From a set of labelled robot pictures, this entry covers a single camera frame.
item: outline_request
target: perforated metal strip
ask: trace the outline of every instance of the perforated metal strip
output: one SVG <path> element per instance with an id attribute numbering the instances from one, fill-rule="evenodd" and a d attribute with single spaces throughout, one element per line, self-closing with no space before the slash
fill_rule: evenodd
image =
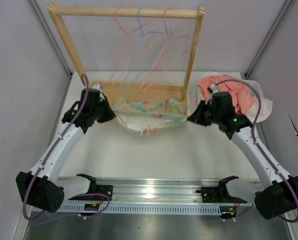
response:
<path id="1" fill-rule="evenodd" d="M 59 213 L 95 213 L 84 210 L 84 203 L 64 203 L 57 211 Z M 160 205 L 160 204 L 123 204 L 112 203 L 103 212 L 107 214 L 159 214 L 159 215 L 221 215 L 218 206 L 204 205 Z"/>

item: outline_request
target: white table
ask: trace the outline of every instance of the white table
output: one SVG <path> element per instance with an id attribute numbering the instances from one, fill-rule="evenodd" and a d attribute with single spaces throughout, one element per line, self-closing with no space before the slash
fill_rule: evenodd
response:
<path id="1" fill-rule="evenodd" d="M 111 72 L 88 72 L 89 80 L 109 79 Z M 197 81 L 204 72 L 193 72 L 188 89 L 189 112 L 197 107 Z M 239 78 L 238 72 L 222 72 Z M 167 72 L 160 80 L 181 84 L 184 72 Z M 80 99 L 83 85 L 75 72 L 65 100 L 61 119 Z M 240 149 L 216 125 L 202 127 L 188 122 L 181 128 L 151 136 L 126 131 L 115 120 L 94 124 L 77 143 L 60 176 L 84 173 L 104 178 L 222 179 L 236 175 L 257 180 L 258 176 Z"/>

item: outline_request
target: pink cloth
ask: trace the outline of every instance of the pink cloth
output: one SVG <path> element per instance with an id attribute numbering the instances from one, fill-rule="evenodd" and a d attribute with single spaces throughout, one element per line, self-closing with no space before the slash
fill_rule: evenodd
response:
<path id="1" fill-rule="evenodd" d="M 228 75 L 214 75 L 201 78 L 198 82 L 198 85 L 202 88 L 202 96 L 205 99 L 208 99 L 208 87 L 210 87 L 211 84 L 217 84 L 218 82 L 228 79 L 236 78 Z M 242 83 L 228 81 L 219 84 L 217 87 L 219 92 L 230 93 L 230 95 L 232 96 L 232 103 L 236 113 L 245 114 L 254 102 L 254 97 L 249 93 L 248 87 Z"/>

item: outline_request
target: wooden rod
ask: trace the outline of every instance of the wooden rod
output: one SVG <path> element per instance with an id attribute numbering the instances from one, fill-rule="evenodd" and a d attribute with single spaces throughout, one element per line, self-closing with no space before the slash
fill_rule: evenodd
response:
<path id="1" fill-rule="evenodd" d="M 190 51 L 189 61 L 188 61 L 188 67 L 187 67 L 187 71 L 185 73 L 184 84 L 183 84 L 183 89 L 182 89 L 182 93 L 181 93 L 182 101 L 187 99 L 187 91 L 188 91 L 190 76 L 191 76 L 191 72 L 192 72 L 195 52 L 197 50 L 197 45 L 199 42 L 199 35 L 200 35 L 200 31 L 201 31 L 201 26 L 202 26 L 202 20 L 203 20 L 203 16 L 204 16 L 204 7 L 200 6 L 197 11 L 197 14 L 198 14 L 198 18 L 195 21 L 194 32 L 193 32 L 193 37 L 192 37 L 192 44 L 191 44 L 191 51 Z"/>
<path id="2" fill-rule="evenodd" d="M 50 2 L 48 3 L 47 8 L 51 16 L 51 19 L 62 39 L 62 42 L 66 50 L 68 51 L 68 54 L 73 62 L 73 65 L 75 66 L 79 76 L 81 77 L 81 75 L 85 73 L 85 70 L 81 62 L 81 59 L 79 57 L 78 51 L 76 50 L 74 43 L 72 41 L 72 38 L 69 34 L 69 31 L 63 21 L 63 18 L 60 15 L 54 14 L 54 9 L 57 8 L 57 5 L 54 2 Z"/>
<path id="3" fill-rule="evenodd" d="M 78 16 L 107 16 L 113 17 L 116 7 L 85 7 L 85 6 L 55 6 L 55 15 L 78 15 Z M 120 8 L 117 17 L 136 17 L 138 8 Z M 144 8 L 140 11 L 142 18 L 163 18 L 164 8 Z M 165 17 L 168 19 L 197 19 L 198 14 L 194 9 L 169 9 Z"/>

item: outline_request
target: wooden base board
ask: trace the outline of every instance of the wooden base board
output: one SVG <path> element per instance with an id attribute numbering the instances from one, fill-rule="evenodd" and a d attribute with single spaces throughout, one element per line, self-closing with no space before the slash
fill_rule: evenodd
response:
<path id="1" fill-rule="evenodd" d="M 141 90 L 141 83 L 133 83 L 125 91 L 120 92 L 120 82 L 118 81 L 93 81 L 91 85 L 101 84 L 102 91 L 108 98 L 110 106 L 113 106 L 114 101 L 118 98 L 126 98 L 127 101 L 142 100 L 142 101 L 163 101 L 167 99 L 175 99 L 181 102 L 181 93 L 183 86 L 174 84 L 154 83 L 145 92 Z M 124 83 L 123 90 L 129 85 Z M 149 84 L 143 84 L 142 89 L 145 89 Z"/>

